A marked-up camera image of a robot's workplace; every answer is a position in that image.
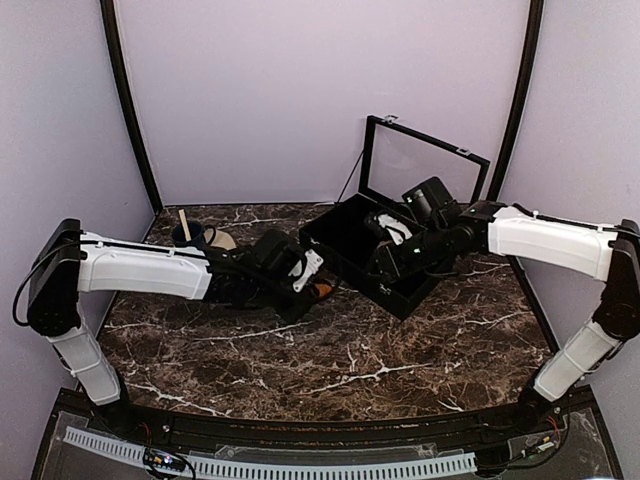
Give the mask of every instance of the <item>cup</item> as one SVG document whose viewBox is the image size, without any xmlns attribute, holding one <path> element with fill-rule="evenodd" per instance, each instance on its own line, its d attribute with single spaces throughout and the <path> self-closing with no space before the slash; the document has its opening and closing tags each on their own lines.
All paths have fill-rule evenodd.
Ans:
<svg viewBox="0 0 640 480">
<path fill-rule="evenodd" d="M 212 225 L 202 226 L 198 222 L 189 220 L 187 221 L 187 226 L 191 235 L 191 240 L 189 241 L 185 238 L 182 225 L 178 225 L 171 231 L 171 241 L 176 247 L 196 247 L 199 250 L 204 250 L 216 236 L 216 229 Z"/>
</svg>

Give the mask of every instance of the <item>black frame pole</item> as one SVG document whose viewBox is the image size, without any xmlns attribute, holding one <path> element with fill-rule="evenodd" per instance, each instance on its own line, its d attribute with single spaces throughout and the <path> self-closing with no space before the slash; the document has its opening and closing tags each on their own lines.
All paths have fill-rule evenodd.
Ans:
<svg viewBox="0 0 640 480">
<path fill-rule="evenodd" d="M 502 139 L 502 146 L 500 147 L 500 153 L 496 161 L 496 168 L 493 172 L 489 191 L 487 192 L 488 200 L 498 199 L 507 175 L 509 161 L 511 160 L 520 122 L 522 121 L 522 113 L 527 99 L 529 83 L 531 82 L 533 62 L 538 46 L 538 36 L 540 35 L 540 25 L 542 24 L 543 8 L 544 0 L 531 0 L 529 4 L 529 20 L 527 21 L 527 31 L 524 37 L 518 80 L 516 81 L 516 89 L 513 94 L 513 102 L 511 103 L 511 111 L 509 112 L 509 120 L 507 121 L 507 127 Z"/>
<path fill-rule="evenodd" d="M 109 49 L 109 57 L 111 58 L 113 77 L 116 82 L 118 96 L 120 97 L 122 114 L 127 125 L 129 139 L 131 140 L 133 153 L 136 157 L 136 162 L 138 163 L 138 169 L 140 170 L 140 175 L 142 176 L 142 182 L 144 183 L 144 188 L 147 191 L 149 202 L 151 202 L 153 211 L 158 214 L 162 211 L 164 206 L 162 205 L 158 185 L 153 177 L 153 171 L 151 170 L 147 151 L 144 148 L 142 133 L 140 132 L 140 125 L 138 124 L 138 117 L 133 106 L 133 96 L 131 95 L 131 90 L 129 88 L 124 56 L 122 55 L 122 45 L 120 43 L 120 35 L 118 33 L 118 21 L 116 18 L 115 6 L 113 4 L 113 0 L 100 0 L 100 6 L 102 8 L 104 33 L 107 38 L 107 47 Z"/>
</svg>

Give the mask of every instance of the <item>black cable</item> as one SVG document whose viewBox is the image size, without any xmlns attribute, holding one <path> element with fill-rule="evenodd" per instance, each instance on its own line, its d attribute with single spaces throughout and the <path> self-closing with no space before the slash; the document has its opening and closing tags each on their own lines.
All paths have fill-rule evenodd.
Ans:
<svg viewBox="0 0 640 480">
<path fill-rule="evenodd" d="M 191 480 L 198 480 L 198 476 L 197 476 L 197 474 L 196 474 L 196 469 L 193 467 L 193 465 L 191 465 L 191 462 L 189 462 L 189 460 L 187 460 L 183 455 L 181 455 L 181 454 L 179 454 L 179 453 L 171 453 L 171 452 L 167 452 L 167 451 L 164 449 L 164 447 L 162 447 L 162 446 L 153 445 L 152 443 L 148 443 L 148 444 L 147 444 L 147 443 L 142 443 L 142 442 L 138 442 L 137 440 L 131 440 L 131 439 L 128 439 L 128 438 L 126 438 L 126 437 L 123 437 L 122 435 L 118 435 L 116 432 L 114 432 L 114 431 L 109 427 L 109 425 L 107 424 L 107 422 L 105 421 L 105 419 L 104 419 L 104 418 L 102 418 L 102 416 L 101 416 L 98 412 L 96 412 L 95 410 L 93 410 L 93 409 L 92 409 L 92 410 L 91 410 L 91 413 L 93 413 L 94 418 L 97 418 L 97 419 L 100 421 L 100 423 L 101 423 L 101 424 L 102 424 L 102 426 L 105 428 L 105 430 L 107 430 L 107 432 L 108 432 L 108 433 L 110 433 L 111 435 L 113 435 L 114 437 L 117 437 L 117 438 L 119 438 L 119 439 L 120 439 L 120 440 L 122 440 L 122 441 L 129 442 L 129 443 L 131 443 L 131 444 L 133 444 L 133 445 L 137 445 L 137 446 L 139 446 L 139 447 L 144 447 L 145 449 L 146 449 L 146 448 L 154 448 L 154 449 L 156 449 L 156 450 L 160 450 L 161 452 L 165 452 L 165 453 L 167 453 L 167 454 L 169 454 L 169 455 L 172 455 L 172 456 L 174 456 L 174 457 L 179 458 L 179 459 L 180 459 L 180 460 L 182 460 L 182 461 L 185 463 L 185 465 L 189 468 L 189 471 L 191 472 Z M 150 468 L 151 468 L 151 470 L 152 470 L 154 473 L 156 473 L 156 474 L 165 475 L 165 477 L 163 477 L 163 478 L 166 478 L 166 475 L 171 475 L 171 473 L 170 473 L 170 472 L 164 473 L 164 472 L 160 472 L 160 471 L 156 470 L 156 469 L 153 467 L 153 465 L 144 465 L 144 466 L 145 466 L 145 467 L 147 467 L 147 466 L 148 466 L 148 467 L 150 467 Z"/>
<path fill-rule="evenodd" d="M 504 468 L 506 470 L 530 470 L 530 469 L 533 469 L 533 468 L 541 467 L 542 465 L 545 465 L 546 463 L 550 462 L 551 459 L 553 459 L 556 455 L 558 455 L 560 450 L 562 450 L 562 448 L 567 443 L 567 440 L 569 438 L 569 431 L 571 429 L 571 409 L 570 409 L 570 407 L 568 405 L 566 407 L 566 412 L 567 412 L 567 428 L 565 429 L 564 435 L 563 435 L 562 439 L 560 439 L 558 447 L 556 449 L 554 449 L 542 461 L 540 461 L 538 463 L 535 463 L 535 464 L 529 464 L 529 465 L 511 465 L 512 463 L 515 463 L 515 462 L 520 461 L 520 460 L 524 460 L 525 458 L 527 458 L 527 456 L 529 456 L 529 455 L 526 455 L 524 457 L 523 456 L 518 456 L 518 457 L 515 457 L 515 458 L 511 458 L 511 459 L 507 460 L 506 462 L 498 463 L 498 464 L 495 464 L 495 465 L 478 464 L 477 466 L 479 468 L 484 469 L 484 470 L 494 470 L 494 469 L 499 469 L 499 468 Z"/>
<path fill-rule="evenodd" d="M 345 190 L 349 186 L 351 177 L 353 177 L 353 174 L 356 173 L 356 169 L 358 168 L 358 165 L 360 165 L 360 160 L 362 160 L 363 155 L 364 155 L 364 148 L 360 152 L 360 156 L 358 156 L 358 159 L 356 160 L 356 164 L 353 166 L 353 170 L 351 170 L 351 173 L 349 174 L 349 178 L 347 178 L 347 183 L 345 183 L 344 187 L 342 187 L 342 192 L 340 192 L 340 196 L 338 197 L 338 201 L 336 203 L 340 203 L 340 200 L 342 200 L 342 195 L 344 195 Z"/>
<path fill-rule="evenodd" d="M 603 232 L 624 233 L 626 235 L 630 235 L 635 238 L 640 238 L 639 233 L 633 232 L 631 230 L 627 230 L 626 228 L 622 228 L 620 225 L 617 225 L 614 227 L 600 227 L 592 223 L 576 222 L 574 220 L 566 220 L 564 218 L 551 217 L 549 215 L 535 215 L 531 210 L 527 210 L 519 203 L 514 203 L 513 207 L 518 209 L 520 213 L 525 214 L 527 217 L 536 218 L 538 220 L 542 220 L 545 222 L 561 223 L 563 225 L 571 225 L 572 227 L 587 228 L 589 230 L 600 230 L 602 228 Z"/>
<path fill-rule="evenodd" d="M 98 242 L 96 240 L 80 240 L 80 241 L 76 241 L 76 242 L 68 242 L 65 243 L 63 245 L 59 245 L 56 248 L 49 250 L 46 255 L 44 255 L 38 262 L 36 262 L 33 267 L 31 268 L 31 271 L 27 274 L 26 277 L 24 277 L 24 280 L 22 280 L 22 283 L 20 283 L 20 286 L 18 287 L 18 289 L 16 290 L 16 294 L 13 297 L 13 307 L 12 307 L 12 315 L 13 315 L 13 321 L 21 326 L 21 327 L 28 327 L 29 326 L 29 320 L 27 319 L 26 322 L 23 322 L 22 320 L 20 320 L 18 318 L 18 303 L 20 302 L 20 297 L 22 296 L 22 292 L 25 289 L 25 287 L 27 286 L 27 283 L 29 283 L 29 280 L 31 280 L 31 277 L 33 277 L 36 272 L 42 268 L 42 266 L 45 264 L 45 262 L 47 262 L 51 257 L 53 257 L 55 254 L 57 254 L 60 250 L 64 250 L 65 248 L 68 247 L 74 247 L 74 246 L 80 246 L 80 245 L 96 245 Z"/>
<path fill-rule="evenodd" d="M 560 450 L 562 450 L 562 448 L 565 446 L 565 444 L 567 443 L 567 440 L 569 439 L 569 431 L 571 429 L 571 410 L 569 408 L 567 408 L 567 428 L 564 432 L 562 441 L 560 442 L 560 445 L 558 446 L 558 448 L 556 448 L 553 452 L 551 452 L 549 454 L 549 456 L 545 457 L 544 460 L 536 463 L 536 464 L 532 464 L 532 465 L 512 465 L 512 466 L 508 466 L 507 470 L 529 470 L 532 468 L 538 468 L 541 467 L 542 465 L 548 463 L 551 461 L 552 458 L 554 458 L 556 455 L 558 455 L 558 453 L 560 453 Z"/>
</svg>

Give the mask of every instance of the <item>white cable track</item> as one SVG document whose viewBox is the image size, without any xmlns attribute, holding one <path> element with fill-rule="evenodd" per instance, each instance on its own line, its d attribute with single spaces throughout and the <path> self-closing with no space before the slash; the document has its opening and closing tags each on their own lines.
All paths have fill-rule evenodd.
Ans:
<svg viewBox="0 0 640 480">
<path fill-rule="evenodd" d="M 67 427 L 64 442 L 121 463 L 145 468 L 142 462 L 145 447 L 141 445 L 74 427 Z M 244 463 L 198 455 L 186 458 L 195 469 L 197 478 L 202 480 L 422 480 L 477 471 L 474 453 L 406 462 L 331 466 Z M 156 468 L 177 474 L 162 467 Z M 179 475 L 190 478 L 191 472 L 187 468 Z"/>
</svg>

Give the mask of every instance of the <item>marble tabletop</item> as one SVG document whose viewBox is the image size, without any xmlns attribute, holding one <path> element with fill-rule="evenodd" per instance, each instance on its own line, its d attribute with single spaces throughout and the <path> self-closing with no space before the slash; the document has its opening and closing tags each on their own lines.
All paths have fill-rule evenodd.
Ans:
<svg viewBox="0 0 640 480">
<path fill-rule="evenodd" d="M 186 207 L 239 245 L 292 235 L 326 205 Z M 167 208 L 148 243 L 170 245 Z M 343 285 L 287 325 L 271 309 L 235 311 L 120 293 L 100 334 L 141 405 L 202 415 L 298 421 L 382 420 L 513 402 L 551 353 L 506 259 L 473 255 L 401 321 Z"/>
</svg>

